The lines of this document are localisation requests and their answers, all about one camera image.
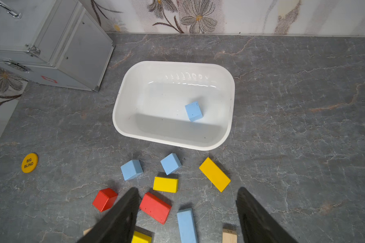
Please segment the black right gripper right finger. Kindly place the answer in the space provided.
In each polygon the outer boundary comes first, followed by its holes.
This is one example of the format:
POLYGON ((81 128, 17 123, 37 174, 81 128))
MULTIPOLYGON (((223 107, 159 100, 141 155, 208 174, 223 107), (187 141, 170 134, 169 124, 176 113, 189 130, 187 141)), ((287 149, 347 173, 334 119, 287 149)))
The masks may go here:
POLYGON ((245 243, 296 242, 244 187, 238 189, 236 207, 245 243))

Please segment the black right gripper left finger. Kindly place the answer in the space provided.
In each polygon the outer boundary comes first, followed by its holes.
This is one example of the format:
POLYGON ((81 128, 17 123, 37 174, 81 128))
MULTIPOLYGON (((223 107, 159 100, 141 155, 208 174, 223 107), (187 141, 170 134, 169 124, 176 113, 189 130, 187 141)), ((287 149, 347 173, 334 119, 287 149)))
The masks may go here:
POLYGON ((79 243, 130 243, 135 232, 140 195, 130 188, 122 198, 96 223, 79 243))

